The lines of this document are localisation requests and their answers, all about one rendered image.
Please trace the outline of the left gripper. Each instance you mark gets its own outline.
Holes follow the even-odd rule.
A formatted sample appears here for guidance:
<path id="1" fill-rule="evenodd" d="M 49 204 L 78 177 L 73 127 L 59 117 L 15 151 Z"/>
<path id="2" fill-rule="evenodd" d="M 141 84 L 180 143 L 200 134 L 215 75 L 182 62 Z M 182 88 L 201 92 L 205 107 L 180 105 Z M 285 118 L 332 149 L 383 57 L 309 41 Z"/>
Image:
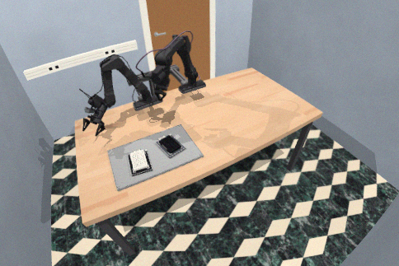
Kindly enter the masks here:
<path id="1" fill-rule="evenodd" d="M 152 74 L 151 73 L 148 73 L 148 74 L 144 74 L 144 77 L 143 78 L 145 78 L 145 77 L 150 77 L 151 78 L 151 76 L 152 76 Z M 169 81 L 168 81 L 168 79 L 169 79 L 169 81 L 170 81 L 170 78 L 169 77 L 166 77 L 159 85 L 156 85 L 156 88 L 155 88 L 155 95 L 157 96 L 157 98 L 158 98 L 158 100 L 159 101 L 162 101 L 162 99 L 167 95 L 167 93 L 166 92 L 163 92 L 163 91 L 167 91 L 167 88 L 169 87 Z M 162 89 L 161 91 L 159 91 L 160 89 Z M 160 99 L 159 98 L 159 95 L 163 95 L 163 97 Z"/>

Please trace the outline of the white perforated plate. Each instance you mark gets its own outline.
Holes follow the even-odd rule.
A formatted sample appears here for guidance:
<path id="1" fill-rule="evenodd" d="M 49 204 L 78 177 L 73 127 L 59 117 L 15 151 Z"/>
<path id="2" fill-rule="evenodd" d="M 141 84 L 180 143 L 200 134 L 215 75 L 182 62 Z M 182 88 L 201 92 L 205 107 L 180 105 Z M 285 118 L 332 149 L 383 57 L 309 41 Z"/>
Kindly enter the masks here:
<path id="1" fill-rule="evenodd" d="M 148 167 L 144 150 L 130 153 L 134 171 L 141 170 Z"/>

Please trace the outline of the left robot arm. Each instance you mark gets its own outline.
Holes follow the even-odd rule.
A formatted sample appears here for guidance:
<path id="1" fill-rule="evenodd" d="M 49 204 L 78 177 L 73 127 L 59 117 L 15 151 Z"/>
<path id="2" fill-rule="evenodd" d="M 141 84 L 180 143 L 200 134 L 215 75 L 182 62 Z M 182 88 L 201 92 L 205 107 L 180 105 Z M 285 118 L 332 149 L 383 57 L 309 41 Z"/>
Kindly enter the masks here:
<path id="1" fill-rule="evenodd" d="M 175 39 L 178 35 L 172 35 L 172 38 Z M 184 43 L 185 40 L 185 43 Z M 170 45 L 169 45 L 170 44 Z M 188 84 L 179 86 L 182 91 L 187 91 L 189 89 L 196 88 L 198 86 L 205 85 L 205 82 L 202 80 L 196 81 L 198 77 L 198 73 L 196 72 L 196 68 L 193 66 L 190 59 L 190 50 L 191 44 L 188 38 L 188 35 L 178 36 L 172 43 L 170 42 L 163 50 L 159 50 L 155 54 L 155 63 L 156 67 L 152 71 L 152 76 L 150 77 L 141 77 L 142 81 L 152 80 L 154 84 L 160 84 L 165 77 L 169 77 L 170 66 L 172 65 L 172 56 L 175 52 L 179 54 L 181 60 L 184 65 L 184 74 L 188 77 Z M 169 56 L 171 55 L 171 56 Z M 163 64 L 162 64 L 163 63 Z"/>

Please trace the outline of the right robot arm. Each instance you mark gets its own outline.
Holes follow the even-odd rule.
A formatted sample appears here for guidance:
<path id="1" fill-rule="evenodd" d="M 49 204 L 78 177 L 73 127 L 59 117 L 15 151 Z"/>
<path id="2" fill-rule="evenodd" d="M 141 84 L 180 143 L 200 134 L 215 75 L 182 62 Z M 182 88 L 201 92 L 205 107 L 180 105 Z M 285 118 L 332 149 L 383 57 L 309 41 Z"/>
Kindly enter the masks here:
<path id="1" fill-rule="evenodd" d="M 102 64 L 102 65 L 101 65 Z M 142 94 L 142 100 L 135 101 L 134 107 L 135 109 L 151 104 L 153 102 L 158 101 L 156 95 L 151 96 L 150 90 L 144 85 L 144 83 L 139 80 L 132 71 L 127 68 L 127 66 L 123 63 L 123 60 L 117 55 L 112 54 L 109 58 L 107 58 L 104 62 L 100 62 L 102 78 L 103 78 L 103 85 L 104 85 L 104 94 L 105 98 L 104 101 L 101 97 L 94 94 L 88 100 L 88 104 L 92 105 L 92 100 L 94 101 L 93 107 L 98 111 L 102 111 L 105 113 L 107 108 L 110 108 L 112 105 L 115 104 L 115 93 L 113 89 L 113 82 L 112 82 L 112 70 L 116 69 L 117 71 L 121 72 L 122 75 L 132 83 L 135 89 Z M 99 107 L 99 108 L 98 108 Z"/>

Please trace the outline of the black rectangular frame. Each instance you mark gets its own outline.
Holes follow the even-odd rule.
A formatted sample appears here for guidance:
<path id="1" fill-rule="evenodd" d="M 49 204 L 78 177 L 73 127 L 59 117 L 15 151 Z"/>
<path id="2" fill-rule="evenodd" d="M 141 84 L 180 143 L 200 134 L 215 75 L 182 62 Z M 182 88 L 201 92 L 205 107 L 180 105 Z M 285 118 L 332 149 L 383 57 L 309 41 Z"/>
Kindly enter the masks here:
<path id="1" fill-rule="evenodd" d="M 134 171 L 134 168 L 133 168 L 133 165 L 132 165 L 132 161 L 131 161 L 131 156 L 130 156 L 130 154 L 128 154 L 129 166 L 130 166 L 130 170 L 131 170 L 131 175 L 132 175 L 132 176 L 140 175 L 140 174 L 142 174 L 142 173 L 149 172 L 149 171 L 153 170 L 153 168 L 152 168 L 152 166 L 151 166 L 151 163 L 150 163 L 150 160 L 149 160 L 149 157 L 148 157 L 147 149 L 144 150 L 144 153 L 145 153 L 145 156 L 146 156 L 146 160 L 147 160 L 147 163 L 148 163 L 148 167 L 147 167 L 147 168 L 144 168 L 144 169 L 141 169 L 141 170 L 136 170 L 136 171 Z"/>

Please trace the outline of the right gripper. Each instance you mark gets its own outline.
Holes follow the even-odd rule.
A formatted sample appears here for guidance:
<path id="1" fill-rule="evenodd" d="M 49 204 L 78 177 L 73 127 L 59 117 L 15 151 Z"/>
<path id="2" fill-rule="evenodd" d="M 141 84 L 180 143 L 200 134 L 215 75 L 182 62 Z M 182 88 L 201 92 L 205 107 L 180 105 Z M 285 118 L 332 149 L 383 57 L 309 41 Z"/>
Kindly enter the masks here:
<path id="1" fill-rule="evenodd" d="M 82 127 L 82 131 L 84 132 L 85 129 L 87 128 L 87 126 L 92 123 L 92 124 L 98 124 L 97 130 L 96 130 L 96 135 L 97 136 L 99 133 L 101 133 L 103 130 L 105 130 L 105 126 L 104 126 L 104 122 L 101 120 L 102 117 L 104 116 L 104 113 L 102 113 L 101 111 L 98 111 L 97 109 L 94 108 L 87 108 L 88 110 L 94 110 L 94 115 L 91 114 L 88 115 L 87 117 L 90 118 L 90 120 L 83 118 L 83 127 Z M 98 113 L 99 112 L 99 113 Z M 102 122 L 102 123 L 101 123 Z M 85 126 L 86 124 L 86 126 Z M 101 130 L 100 130 L 101 129 Z M 100 131 L 99 131 L 100 130 Z M 99 132 L 98 132 L 99 131 Z"/>

